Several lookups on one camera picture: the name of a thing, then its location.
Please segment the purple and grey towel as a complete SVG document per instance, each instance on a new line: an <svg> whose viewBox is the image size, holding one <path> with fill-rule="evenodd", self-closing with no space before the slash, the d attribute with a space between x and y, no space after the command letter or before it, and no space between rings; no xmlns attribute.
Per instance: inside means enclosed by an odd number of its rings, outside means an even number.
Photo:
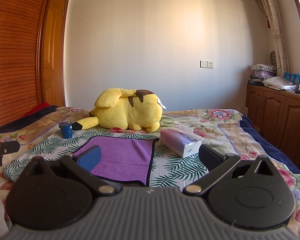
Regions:
<svg viewBox="0 0 300 240"><path fill-rule="evenodd" d="M101 161L92 174L117 183L148 186L157 139L128 139L98 136L86 142L74 155L91 146L101 148Z"/></svg>

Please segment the wooden room door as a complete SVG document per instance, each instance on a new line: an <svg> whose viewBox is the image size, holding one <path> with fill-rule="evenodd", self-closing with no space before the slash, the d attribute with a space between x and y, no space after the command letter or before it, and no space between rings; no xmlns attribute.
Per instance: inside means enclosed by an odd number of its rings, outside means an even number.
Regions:
<svg viewBox="0 0 300 240"><path fill-rule="evenodd" d="M43 32L43 99L56 106L65 106L63 63L68 2L50 0Z"/></svg>

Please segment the floral bed blanket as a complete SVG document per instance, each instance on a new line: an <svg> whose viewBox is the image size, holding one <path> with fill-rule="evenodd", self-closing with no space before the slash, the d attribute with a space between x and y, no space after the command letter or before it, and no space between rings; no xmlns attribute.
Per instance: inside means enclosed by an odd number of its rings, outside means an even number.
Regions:
<svg viewBox="0 0 300 240"><path fill-rule="evenodd" d="M60 107L34 123L14 132L0 133L0 142L17 141L20 150L9 154L2 160L0 166L0 198L5 200L14 182L4 176L4 169L13 161L37 146L44 139L60 132L59 124L64 121L76 122L88 117L85 109L74 107ZM183 125L203 138L203 143L221 154L235 153L243 160L254 160L259 155L269 156L279 173L291 189L295 197L296 207L289 221L289 228L300 237L300 174L293 173L286 164L272 158L263 147L240 127L243 115L233 109L197 109L186 111L166 112L160 120L161 128ZM106 129L94 127L88 131L108 133L133 133L156 135L159 132L121 130L119 128Z"/></svg>

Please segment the blue cylindrical cup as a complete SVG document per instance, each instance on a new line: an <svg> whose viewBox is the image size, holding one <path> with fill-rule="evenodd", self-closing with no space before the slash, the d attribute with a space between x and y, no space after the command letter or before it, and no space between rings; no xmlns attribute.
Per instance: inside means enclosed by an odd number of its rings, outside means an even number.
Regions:
<svg viewBox="0 0 300 240"><path fill-rule="evenodd" d="M59 129L63 139L72 138L72 122L65 121L59 124Z"/></svg>

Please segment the purple tissue pack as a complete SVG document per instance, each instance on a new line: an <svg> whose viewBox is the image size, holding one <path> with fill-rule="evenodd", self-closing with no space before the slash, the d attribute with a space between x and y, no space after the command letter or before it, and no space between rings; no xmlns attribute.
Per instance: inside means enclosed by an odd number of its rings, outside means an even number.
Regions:
<svg viewBox="0 0 300 240"><path fill-rule="evenodd" d="M202 137L183 125L160 131L160 142L182 158L197 154L202 141Z"/></svg>

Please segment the red and navy blanket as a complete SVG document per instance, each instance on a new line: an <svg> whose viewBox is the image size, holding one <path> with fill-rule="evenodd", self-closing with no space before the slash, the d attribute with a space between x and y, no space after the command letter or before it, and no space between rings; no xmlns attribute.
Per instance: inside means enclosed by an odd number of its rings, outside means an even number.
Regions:
<svg viewBox="0 0 300 240"><path fill-rule="evenodd" d="M0 127L0 133L14 132L22 129L35 121L43 118L44 116L57 111L58 106L50 105L47 102L41 103L34 107L32 110L24 114L20 119L5 124Z"/></svg>

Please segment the dark blue bed sheet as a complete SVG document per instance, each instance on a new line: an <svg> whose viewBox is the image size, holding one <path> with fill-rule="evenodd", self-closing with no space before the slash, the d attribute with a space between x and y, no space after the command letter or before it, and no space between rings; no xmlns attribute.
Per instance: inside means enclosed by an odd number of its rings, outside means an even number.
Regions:
<svg viewBox="0 0 300 240"><path fill-rule="evenodd" d="M296 174L300 174L300 170L295 166L295 164L279 149L274 147L271 143L267 142L252 126L252 121L247 117L243 116L240 121L240 127L247 133L249 133L265 150L265 152L272 158L286 164L288 168Z"/></svg>

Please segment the yellow Pikachu plush toy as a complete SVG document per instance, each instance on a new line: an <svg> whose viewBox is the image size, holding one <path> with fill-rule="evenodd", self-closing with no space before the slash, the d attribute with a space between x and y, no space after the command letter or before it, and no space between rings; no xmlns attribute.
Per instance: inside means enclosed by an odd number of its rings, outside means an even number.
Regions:
<svg viewBox="0 0 300 240"><path fill-rule="evenodd" d="M110 88L97 98L90 116L74 122L72 129L87 130L99 125L152 133L159 129L164 109L162 101L150 90Z"/></svg>

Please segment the wooden cabinet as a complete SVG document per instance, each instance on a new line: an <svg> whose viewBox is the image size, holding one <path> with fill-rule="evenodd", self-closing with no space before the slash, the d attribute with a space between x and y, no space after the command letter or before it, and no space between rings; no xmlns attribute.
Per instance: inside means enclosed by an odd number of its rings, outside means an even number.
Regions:
<svg viewBox="0 0 300 240"><path fill-rule="evenodd" d="M248 118L300 169L300 95L247 85Z"/></svg>

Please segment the stack of folded linens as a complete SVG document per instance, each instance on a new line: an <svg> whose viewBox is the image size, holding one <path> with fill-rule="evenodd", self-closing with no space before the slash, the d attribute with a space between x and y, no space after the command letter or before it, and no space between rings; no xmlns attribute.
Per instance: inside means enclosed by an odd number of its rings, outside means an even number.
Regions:
<svg viewBox="0 0 300 240"><path fill-rule="evenodd" d="M275 77L277 68L266 64L253 64L250 66L250 79L248 84L256 86L264 86L263 81Z"/></svg>

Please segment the white folded cloth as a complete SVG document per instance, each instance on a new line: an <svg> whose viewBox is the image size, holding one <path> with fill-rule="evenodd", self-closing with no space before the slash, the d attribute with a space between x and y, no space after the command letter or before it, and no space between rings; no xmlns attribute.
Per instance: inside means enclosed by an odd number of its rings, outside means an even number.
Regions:
<svg viewBox="0 0 300 240"><path fill-rule="evenodd" d="M276 90L293 91L297 89L297 86L295 84L293 84L290 81L287 81L286 79L280 76L270 77L268 79L263 80L262 83L265 87L269 87Z"/></svg>

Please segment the blue bottles on cabinet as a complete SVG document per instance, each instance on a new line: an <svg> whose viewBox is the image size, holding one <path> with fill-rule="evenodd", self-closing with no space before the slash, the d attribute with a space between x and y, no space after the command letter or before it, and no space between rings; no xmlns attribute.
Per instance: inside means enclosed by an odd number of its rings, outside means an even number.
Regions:
<svg viewBox="0 0 300 240"><path fill-rule="evenodd" d="M296 94L300 94L300 74L285 73L283 77L285 80L293 84L293 92Z"/></svg>

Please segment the wooden slatted wardrobe door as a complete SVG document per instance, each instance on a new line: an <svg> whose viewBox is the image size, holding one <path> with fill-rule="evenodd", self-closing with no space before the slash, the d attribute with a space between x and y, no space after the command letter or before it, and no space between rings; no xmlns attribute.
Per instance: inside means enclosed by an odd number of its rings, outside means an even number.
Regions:
<svg viewBox="0 0 300 240"><path fill-rule="evenodd" d="M0 126L43 101L43 32L49 1L0 0Z"/></svg>

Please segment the patterned beige curtain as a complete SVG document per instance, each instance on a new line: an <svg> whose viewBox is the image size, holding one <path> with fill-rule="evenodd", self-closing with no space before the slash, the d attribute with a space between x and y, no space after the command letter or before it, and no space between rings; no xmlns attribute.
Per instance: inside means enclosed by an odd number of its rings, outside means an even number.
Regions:
<svg viewBox="0 0 300 240"><path fill-rule="evenodd" d="M282 22L277 0L261 0L268 18L274 40L277 76L289 72L287 52L283 39Z"/></svg>

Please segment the white wall switch socket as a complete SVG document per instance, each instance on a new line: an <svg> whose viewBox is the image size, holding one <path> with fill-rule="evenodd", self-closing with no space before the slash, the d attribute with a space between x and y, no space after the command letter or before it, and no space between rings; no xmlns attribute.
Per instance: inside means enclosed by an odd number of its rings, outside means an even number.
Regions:
<svg viewBox="0 0 300 240"><path fill-rule="evenodd" d="M214 68L214 62L213 62L213 61L205 61L205 60L201 60L201 61L200 61L200 68L209 68L209 69L213 69L213 68Z"/></svg>

